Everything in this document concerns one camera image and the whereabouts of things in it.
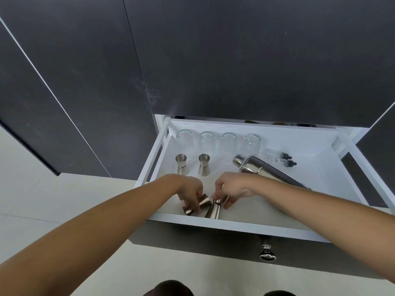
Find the floor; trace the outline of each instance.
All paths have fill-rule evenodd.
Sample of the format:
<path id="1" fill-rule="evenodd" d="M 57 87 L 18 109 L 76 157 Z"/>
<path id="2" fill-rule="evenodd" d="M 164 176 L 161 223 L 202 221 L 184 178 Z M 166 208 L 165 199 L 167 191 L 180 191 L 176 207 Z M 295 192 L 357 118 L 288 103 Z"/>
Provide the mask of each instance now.
<path id="1" fill-rule="evenodd" d="M 0 128 L 0 262 L 59 224 L 133 188 L 134 181 L 75 174 L 54 176 Z M 296 295 L 395 295 L 378 279 L 134 245 L 122 247 L 75 292 L 143 295 L 177 279 L 196 296 L 259 296 L 271 290 Z"/>

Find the forearm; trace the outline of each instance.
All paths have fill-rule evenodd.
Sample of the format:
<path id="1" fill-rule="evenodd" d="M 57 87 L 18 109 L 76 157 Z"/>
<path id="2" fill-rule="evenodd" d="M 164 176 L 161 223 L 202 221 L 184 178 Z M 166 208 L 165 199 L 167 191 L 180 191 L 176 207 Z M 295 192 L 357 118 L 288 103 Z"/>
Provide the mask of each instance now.
<path id="1" fill-rule="evenodd" d="M 0 294 L 69 295 L 177 193 L 180 180 L 166 175 L 60 225 L 0 265 Z"/>
<path id="2" fill-rule="evenodd" d="M 394 216 L 258 175 L 247 187 L 395 283 Z"/>

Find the black dropper cap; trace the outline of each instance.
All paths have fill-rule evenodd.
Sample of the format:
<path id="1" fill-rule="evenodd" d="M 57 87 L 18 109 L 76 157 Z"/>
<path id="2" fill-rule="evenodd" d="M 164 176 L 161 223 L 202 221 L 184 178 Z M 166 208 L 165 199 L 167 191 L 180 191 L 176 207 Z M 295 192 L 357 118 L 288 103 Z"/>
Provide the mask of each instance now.
<path id="1" fill-rule="evenodd" d="M 292 161 L 292 160 L 287 160 L 287 165 L 285 165 L 285 167 L 292 167 L 297 165 L 296 162 Z"/>
<path id="2" fill-rule="evenodd" d="M 292 159 L 292 157 L 289 154 L 286 154 L 286 153 L 281 153 L 281 158 L 282 159 L 286 159 L 286 160 Z"/>

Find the clear glass cup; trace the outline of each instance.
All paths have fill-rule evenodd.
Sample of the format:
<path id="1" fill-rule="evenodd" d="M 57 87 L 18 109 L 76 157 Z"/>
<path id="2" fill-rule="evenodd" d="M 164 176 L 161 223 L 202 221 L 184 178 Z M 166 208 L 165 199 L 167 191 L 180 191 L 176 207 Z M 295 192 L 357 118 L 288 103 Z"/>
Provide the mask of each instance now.
<path id="1" fill-rule="evenodd" d="M 232 164 L 233 158 L 237 151 L 237 136 L 233 133 L 225 133 L 221 137 L 220 143 L 220 161 L 221 164 Z"/>
<path id="2" fill-rule="evenodd" d="M 261 138 L 257 134 L 247 134 L 244 136 L 243 146 L 245 156 L 257 156 L 261 149 Z"/>
<path id="3" fill-rule="evenodd" d="M 175 136 L 180 154 L 186 156 L 187 161 L 195 159 L 195 144 L 192 133 L 189 130 L 179 130 Z"/>
<path id="4" fill-rule="evenodd" d="M 208 154 L 211 159 L 215 157 L 215 136 L 211 132 L 202 132 L 199 138 L 200 154 Z"/>

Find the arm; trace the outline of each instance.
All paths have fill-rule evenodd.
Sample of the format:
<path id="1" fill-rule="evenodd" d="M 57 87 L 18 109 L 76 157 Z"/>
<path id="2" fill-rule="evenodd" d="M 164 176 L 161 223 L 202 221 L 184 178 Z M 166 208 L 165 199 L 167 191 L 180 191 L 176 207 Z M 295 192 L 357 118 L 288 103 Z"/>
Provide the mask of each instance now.
<path id="1" fill-rule="evenodd" d="M 214 199 L 259 195 L 395 283 L 395 216 L 256 174 L 225 172 Z"/>
<path id="2" fill-rule="evenodd" d="M 168 174 L 113 197 L 41 237 L 0 265 L 0 295 L 70 295 L 172 195 L 199 212 L 203 184 Z"/>

